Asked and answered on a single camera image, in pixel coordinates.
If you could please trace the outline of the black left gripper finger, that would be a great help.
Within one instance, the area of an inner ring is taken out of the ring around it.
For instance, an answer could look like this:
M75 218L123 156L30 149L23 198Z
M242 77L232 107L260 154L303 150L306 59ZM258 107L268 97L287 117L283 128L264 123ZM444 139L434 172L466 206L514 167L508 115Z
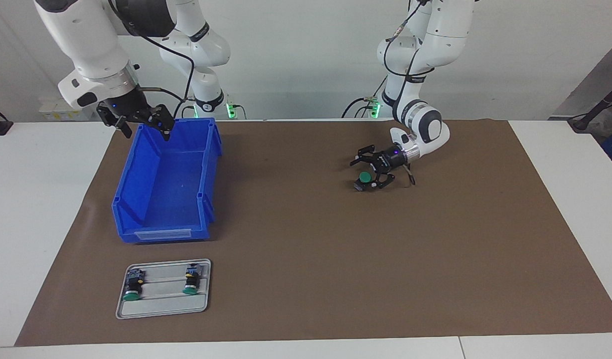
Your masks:
M375 145L368 145L365 146L359 150L357 150L357 154L355 156L355 158L349 162L350 166L355 166L356 164L359 164L361 162L365 162L367 164L373 164L374 163L374 154L376 152L376 146Z
M375 174L373 180L368 184L370 190L381 190L389 186L395 180L392 173Z

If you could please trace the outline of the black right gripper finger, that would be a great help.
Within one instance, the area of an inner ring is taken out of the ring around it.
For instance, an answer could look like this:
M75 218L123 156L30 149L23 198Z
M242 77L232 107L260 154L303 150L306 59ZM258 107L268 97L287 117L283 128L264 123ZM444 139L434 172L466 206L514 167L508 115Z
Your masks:
M113 127L120 131L126 139L130 139L133 134L133 130L129 127L126 116L119 116L113 120Z
M148 127L160 133L164 141L169 141L175 125L175 119L165 105L156 105L149 108Z

